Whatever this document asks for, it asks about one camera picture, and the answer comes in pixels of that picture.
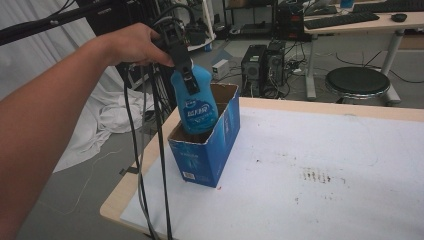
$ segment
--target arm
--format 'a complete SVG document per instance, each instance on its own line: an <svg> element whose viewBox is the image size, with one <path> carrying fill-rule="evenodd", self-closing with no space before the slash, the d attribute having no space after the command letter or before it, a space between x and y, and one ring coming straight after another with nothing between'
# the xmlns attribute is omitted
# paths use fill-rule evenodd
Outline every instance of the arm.
<svg viewBox="0 0 424 240"><path fill-rule="evenodd" d="M72 136L106 67L172 66L143 24L90 40L0 102L0 239L14 239Z"/></svg>

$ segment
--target table leg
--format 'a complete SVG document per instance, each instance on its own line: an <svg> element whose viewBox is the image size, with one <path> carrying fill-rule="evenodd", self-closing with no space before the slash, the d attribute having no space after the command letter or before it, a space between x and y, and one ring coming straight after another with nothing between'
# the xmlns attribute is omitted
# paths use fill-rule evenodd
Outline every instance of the table leg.
<svg viewBox="0 0 424 240"><path fill-rule="evenodd" d="M318 39L318 35L314 34L312 35L311 40L311 53L309 55L309 61L308 61L308 69L305 73L305 83L306 83L306 98L309 101L315 101L317 98L316 92L315 92L315 80L314 80L314 45L315 40Z"/></svg>
<svg viewBox="0 0 424 240"><path fill-rule="evenodd" d="M383 67L381 68L381 72L384 75L388 75L390 68L392 66L393 60L395 59L397 50L399 48L400 42L402 41L405 30L396 30L393 34L392 40L390 41L389 49L387 52L387 56L384 59ZM386 95L386 103L391 106L394 104L399 104L401 102L399 95L396 90L393 88L393 85L390 85L389 91L387 91Z"/></svg>

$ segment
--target power supply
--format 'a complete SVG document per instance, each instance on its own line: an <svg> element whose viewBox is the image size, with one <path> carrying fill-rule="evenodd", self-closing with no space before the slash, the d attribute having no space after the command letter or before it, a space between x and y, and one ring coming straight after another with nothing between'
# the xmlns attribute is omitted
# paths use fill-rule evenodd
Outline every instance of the power supply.
<svg viewBox="0 0 424 240"><path fill-rule="evenodd" d="M217 64L212 66L212 77L215 80L221 80L228 73L230 73L230 66L228 60L222 59Z"/></svg>

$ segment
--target floor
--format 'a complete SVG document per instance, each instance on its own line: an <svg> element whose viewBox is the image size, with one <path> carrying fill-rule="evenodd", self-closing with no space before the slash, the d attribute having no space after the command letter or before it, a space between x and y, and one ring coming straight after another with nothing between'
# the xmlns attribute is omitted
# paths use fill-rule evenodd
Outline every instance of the floor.
<svg viewBox="0 0 424 240"><path fill-rule="evenodd" d="M192 52L192 58L196 64L208 69L222 58L230 60L231 67L234 67L230 73L231 77L221 82L240 84L240 69L237 67L240 66L247 47L250 44L267 43L268 41L259 40L215 41L211 52L196 50ZM308 44L303 47L305 54L308 54ZM316 102L337 101L338 97L325 89L323 79L329 70L349 65L341 60L366 63L376 54L377 52L318 53L315 56L317 60L314 69ZM372 61L372 65L381 64L384 54L379 54ZM302 49L300 46L294 47L286 57L301 60L303 59ZM424 83L406 82L424 81L422 62L424 62L424 51L398 52L392 67L396 75L389 74L393 86L402 99L402 102L395 107L424 109ZM288 79L290 93L285 97L286 100L306 101L305 83L302 77L303 67L304 65L300 65L300 71ZM385 107L385 102L381 99L355 101L354 104ZM150 138L149 135L143 135L143 137L146 140ZM133 159L130 134L114 134L93 159L53 174L17 239L149 239L144 234L112 223L99 214L101 205L122 178L119 172L132 165Z"/></svg>

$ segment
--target round stool seat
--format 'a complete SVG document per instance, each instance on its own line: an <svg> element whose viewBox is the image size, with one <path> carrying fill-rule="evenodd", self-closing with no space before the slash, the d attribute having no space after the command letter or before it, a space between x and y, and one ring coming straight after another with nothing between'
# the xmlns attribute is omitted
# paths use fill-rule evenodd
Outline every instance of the round stool seat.
<svg viewBox="0 0 424 240"><path fill-rule="evenodd" d="M378 97L390 88L386 75L363 67L342 67L330 71L325 78L327 88L344 98Z"/></svg>

